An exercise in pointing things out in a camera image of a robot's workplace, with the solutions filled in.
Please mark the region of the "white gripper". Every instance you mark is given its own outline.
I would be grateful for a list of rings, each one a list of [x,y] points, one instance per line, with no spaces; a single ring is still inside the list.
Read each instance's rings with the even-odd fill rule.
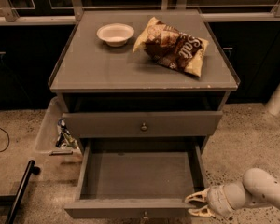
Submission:
[[[186,203],[200,202],[208,203],[201,208],[189,209],[188,212],[194,217],[215,217],[216,214],[227,216],[234,211],[231,205],[232,192],[235,190],[233,184],[212,186],[202,191],[190,194],[185,198]]]

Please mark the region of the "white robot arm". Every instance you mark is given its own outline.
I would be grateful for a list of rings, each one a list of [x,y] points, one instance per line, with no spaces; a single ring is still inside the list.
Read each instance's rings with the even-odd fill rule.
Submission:
[[[251,168],[241,180],[195,192],[185,202],[204,203],[201,208],[188,210],[195,217],[224,217],[244,208],[270,206],[280,211],[280,182],[260,168]]]

